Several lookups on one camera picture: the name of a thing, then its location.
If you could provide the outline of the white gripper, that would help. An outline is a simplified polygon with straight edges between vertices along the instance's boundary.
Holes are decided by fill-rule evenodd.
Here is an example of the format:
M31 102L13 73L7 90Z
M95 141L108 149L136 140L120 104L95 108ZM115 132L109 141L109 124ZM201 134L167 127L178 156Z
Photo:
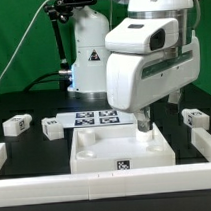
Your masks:
M172 64L172 67L147 74L150 66L157 66L164 53L145 56L117 54L107 61L107 98L111 107L121 112L135 113L138 130L151 129L150 108L145 107L168 96L167 104L171 114L179 112L182 91L178 90L198 78L200 72L200 45L193 36L191 43L182 52L190 57Z

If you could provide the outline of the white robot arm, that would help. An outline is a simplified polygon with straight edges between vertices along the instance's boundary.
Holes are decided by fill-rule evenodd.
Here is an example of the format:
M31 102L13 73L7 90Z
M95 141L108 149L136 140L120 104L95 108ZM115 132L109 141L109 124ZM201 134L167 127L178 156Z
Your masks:
M145 132L150 105L166 96L177 108L182 88L199 75L200 45L187 21L198 0L113 0L128 10L113 29L89 8L92 1L63 0L75 7L72 88L81 96L107 96L111 107L134 114Z

